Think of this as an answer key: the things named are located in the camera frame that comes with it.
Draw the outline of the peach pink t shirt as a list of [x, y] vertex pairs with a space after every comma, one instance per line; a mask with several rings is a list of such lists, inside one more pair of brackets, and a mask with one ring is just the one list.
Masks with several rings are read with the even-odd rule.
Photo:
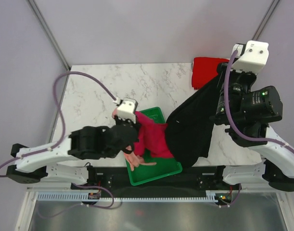
[[136, 156], [134, 153], [124, 154], [126, 161], [130, 166], [130, 170], [134, 171], [135, 168], [139, 166], [155, 166], [156, 162], [145, 162], [145, 160], [141, 156]]

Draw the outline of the magenta t shirt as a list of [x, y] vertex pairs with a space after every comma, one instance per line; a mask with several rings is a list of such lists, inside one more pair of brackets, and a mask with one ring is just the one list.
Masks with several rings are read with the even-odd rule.
[[141, 127], [138, 135], [139, 141], [134, 143], [134, 154], [143, 156], [147, 149], [152, 158], [173, 158], [165, 139], [167, 124], [155, 123], [141, 112], [135, 114]]

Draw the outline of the green plastic tray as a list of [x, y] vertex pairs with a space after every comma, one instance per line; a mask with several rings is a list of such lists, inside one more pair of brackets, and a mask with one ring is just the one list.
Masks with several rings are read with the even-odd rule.
[[[162, 111], [159, 107], [154, 107], [140, 111], [155, 123], [166, 123]], [[138, 186], [150, 181], [158, 180], [164, 177], [178, 174], [182, 171], [181, 163], [175, 158], [152, 158], [150, 151], [145, 149], [143, 156], [145, 162], [156, 162], [155, 166], [139, 166], [134, 171], [130, 170], [130, 166], [126, 161], [129, 180], [131, 185]]]

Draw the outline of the black t shirt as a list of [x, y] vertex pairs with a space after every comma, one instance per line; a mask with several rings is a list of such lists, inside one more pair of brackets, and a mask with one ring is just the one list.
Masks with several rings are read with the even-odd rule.
[[165, 139], [169, 151], [183, 168], [207, 158], [219, 101], [220, 76], [214, 77], [176, 108], [166, 120]]

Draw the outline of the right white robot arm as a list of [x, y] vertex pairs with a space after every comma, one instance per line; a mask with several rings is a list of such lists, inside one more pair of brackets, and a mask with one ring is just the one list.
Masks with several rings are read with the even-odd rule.
[[252, 91], [257, 79], [251, 72], [231, 71], [229, 85], [224, 86], [227, 62], [217, 66], [220, 95], [215, 125], [226, 125], [225, 132], [234, 143], [260, 154], [261, 162], [253, 166], [225, 166], [213, 177], [214, 186], [225, 189], [229, 185], [261, 182], [271, 188], [294, 192], [294, 148], [286, 143], [270, 126], [282, 120], [283, 104], [274, 86]]

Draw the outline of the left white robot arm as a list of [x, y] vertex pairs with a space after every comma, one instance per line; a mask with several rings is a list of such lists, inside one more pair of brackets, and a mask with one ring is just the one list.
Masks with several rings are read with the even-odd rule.
[[17, 159], [9, 165], [6, 177], [20, 184], [33, 184], [44, 180], [69, 182], [94, 189], [98, 177], [94, 167], [71, 167], [64, 161], [99, 160], [115, 158], [120, 151], [128, 153], [128, 146], [138, 142], [139, 122], [115, 119], [116, 125], [91, 127], [73, 131], [61, 142], [28, 148], [21, 144], [12, 146]]

